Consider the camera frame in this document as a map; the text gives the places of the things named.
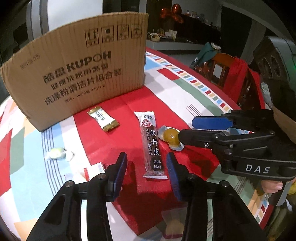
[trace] orange balloon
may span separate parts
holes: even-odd
[[[170,9],[168,8],[163,8],[160,12],[160,17],[161,18],[167,18],[170,17],[172,15],[172,12],[170,11]]]
[[[178,14],[178,15],[182,13],[182,9],[181,9],[180,4],[175,3],[172,6],[172,13],[175,13],[175,14]]]
[[[173,14],[172,18],[178,23],[184,23],[184,19],[179,15]]]

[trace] wrapped candy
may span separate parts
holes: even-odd
[[[91,109],[88,114],[99,123],[103,131],[119,126],[118,121],[109,116],[100,106]]]
[[[50,151],[44,154],[45,160],[66,160],[71,161],[74,157],[72,151],[66,151],[63,147],[52,148]]]
[[[179,130],[172,128],[172,127],[166,127],[163,125],[158,129],[158,138],[167,142],[170,149],[181,151],[184,149],[184,144],[179,141],[178,134],[180,133]]]

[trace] table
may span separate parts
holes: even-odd
[[[155,112],[157,126],[192,128],[194,116],[221,115],[238,106],[201,75],[174,59],[147,48],[145,85],[139,90],[100,104],[120,126],[104,133],[87,110],[38,132],[25,118],[11,97],[0,107],[0,214],[9,229],[26,240],[33,225],[69,178],[84,182],[84,168],[116,161],[120,151],[128,155],[128,170],[120,197],[107,203],[113,240],[180,240],[172,231],[184,223],[186,208],[173,196],[167,180],[142,177],[144,161],[139,122],[134,111]],[[171,151],[159,143],[165,158]],[[70,161],[46,161],[44,153],[54,147],[74,152]],[[259,196],[244,177],[223,174],[216,157],[207,149],[186,147],[175,152],[180,163],[204,180],[227,180],[239,193],[261,227],[266,225],[272,207],[266,195]],[[211,203],[208,240],[213,222]],[[86,201],[82,202],[82,237],[86,237]]]

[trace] candy wrapper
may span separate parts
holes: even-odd
[[[155,115],[153,111],[135,112],[140,122],[146,173],[143,177],[167,179],[160,156]]]
[[[158,138],[167,142],[170,149],[176,151],[182,151],[184,149],[184,144],[179,141],[178,134],[179,130],[173,127],[167,127],[163,125],[158,129]]]
[[[92,108],[88,114],[99,123],[103,131],[109,131],[119,126],[118,121],[109,116],[100,106]]]
[[[50,151],[44,154],[45,160],[66,160],[71,161],[74,157],[74,153],[72,151],[66,151],[62,147],[52,148]]]

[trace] person's hand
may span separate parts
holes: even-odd
[[[261,186],[266,193],[276,193],[283,188],[282,182],[261,180]]]

